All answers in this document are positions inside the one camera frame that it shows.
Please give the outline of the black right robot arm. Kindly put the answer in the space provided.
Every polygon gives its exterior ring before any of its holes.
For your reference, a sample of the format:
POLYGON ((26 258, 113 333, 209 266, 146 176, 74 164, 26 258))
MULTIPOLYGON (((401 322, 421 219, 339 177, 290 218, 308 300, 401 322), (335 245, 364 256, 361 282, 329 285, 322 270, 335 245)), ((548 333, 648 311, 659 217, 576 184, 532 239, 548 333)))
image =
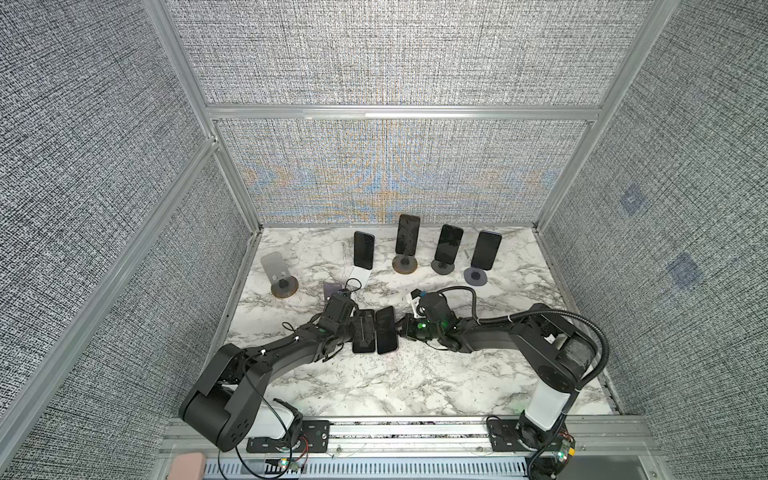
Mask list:
POLYGON ((609 360, 608 340, 593 321, 542 303, 506 316, 460 317, 445 291, 416 290, 411 305, 412 311, 395 323, 403 338, 426 345, 435 341, 453 353, 520 352, 538 377, 517 421, 518 442, 529 451, 555 440, 583 387, 609 360))

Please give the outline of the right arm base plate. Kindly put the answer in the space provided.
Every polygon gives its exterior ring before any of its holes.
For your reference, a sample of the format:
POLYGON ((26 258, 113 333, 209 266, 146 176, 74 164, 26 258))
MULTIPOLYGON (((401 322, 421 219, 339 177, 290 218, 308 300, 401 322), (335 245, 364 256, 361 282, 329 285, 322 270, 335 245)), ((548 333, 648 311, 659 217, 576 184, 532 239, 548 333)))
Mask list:
POLYGON ((565 421, 555 423, 557 431, 540 431, 533 424, 525 423, 518 426, 518 418, 501 418, 489 415, 484 419, 488 440, 494 452, 530 452, 537 451, 546 439, 551 443, 547 451, 564 450, 569 452, 575 448, 576 440, 565 424, 565 421))

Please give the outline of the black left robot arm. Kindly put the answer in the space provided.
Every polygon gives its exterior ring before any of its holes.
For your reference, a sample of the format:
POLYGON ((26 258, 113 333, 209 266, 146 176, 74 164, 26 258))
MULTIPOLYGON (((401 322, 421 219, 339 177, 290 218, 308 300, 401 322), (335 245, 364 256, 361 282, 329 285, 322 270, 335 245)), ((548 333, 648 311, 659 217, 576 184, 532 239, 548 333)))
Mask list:
POLYGON ((253 427, 270 381, 331 359, 352 339, 358 310, 351 293, 341 290, 287 337, 260 347, 223 345, 182 401, 180 419, 220 450, 232 450, 253 427))

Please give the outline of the blue-edged smartphone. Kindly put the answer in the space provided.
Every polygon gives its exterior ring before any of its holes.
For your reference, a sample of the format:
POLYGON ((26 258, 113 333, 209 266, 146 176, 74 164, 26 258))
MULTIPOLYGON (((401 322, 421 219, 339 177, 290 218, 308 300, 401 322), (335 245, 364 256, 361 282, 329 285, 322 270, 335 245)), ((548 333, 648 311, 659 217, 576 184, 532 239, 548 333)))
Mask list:
POLYGON ((353 235, 353 264, 355 267, 372 270, 375 255, 375 236, 362 231, 353 235))

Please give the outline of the pink-edged smartphone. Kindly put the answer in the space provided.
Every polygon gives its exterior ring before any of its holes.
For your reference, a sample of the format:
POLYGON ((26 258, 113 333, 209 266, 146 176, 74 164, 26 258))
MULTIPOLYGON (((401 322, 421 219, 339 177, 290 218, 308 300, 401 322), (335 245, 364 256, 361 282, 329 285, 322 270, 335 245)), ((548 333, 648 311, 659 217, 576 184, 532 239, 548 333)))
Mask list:
POLYGON ((354 354, 373 353, 376 347, 375 311, 360 310, 353 318, 352 351, 354 354))

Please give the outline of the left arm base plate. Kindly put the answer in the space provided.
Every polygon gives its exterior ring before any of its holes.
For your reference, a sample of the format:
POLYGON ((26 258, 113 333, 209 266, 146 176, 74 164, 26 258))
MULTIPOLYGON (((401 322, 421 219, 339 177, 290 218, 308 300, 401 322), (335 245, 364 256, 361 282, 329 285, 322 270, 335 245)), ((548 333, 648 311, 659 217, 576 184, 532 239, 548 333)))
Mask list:
MULTIPOLYGON (((331 422, 327 420, 304 420, 301 429, 295 435, 293 446, 295 455, 307 450, 309 453, 326 453, 330 440, 331 422)), ((247 453, 283 454, 289 453, 289 447, 281 439, 249 437, 247 453)))

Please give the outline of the teal-edged smartphone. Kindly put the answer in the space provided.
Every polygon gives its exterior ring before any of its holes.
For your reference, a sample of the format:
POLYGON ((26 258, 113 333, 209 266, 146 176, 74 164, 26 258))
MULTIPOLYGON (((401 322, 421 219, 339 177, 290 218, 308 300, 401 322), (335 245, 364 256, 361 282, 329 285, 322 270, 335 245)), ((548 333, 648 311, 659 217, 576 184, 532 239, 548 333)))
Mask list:
POLYGON ((375 313, 376 348, 379 355, 388 354, 398 349, 399 341, 396 330, 395 309, 385 307, 375 313))

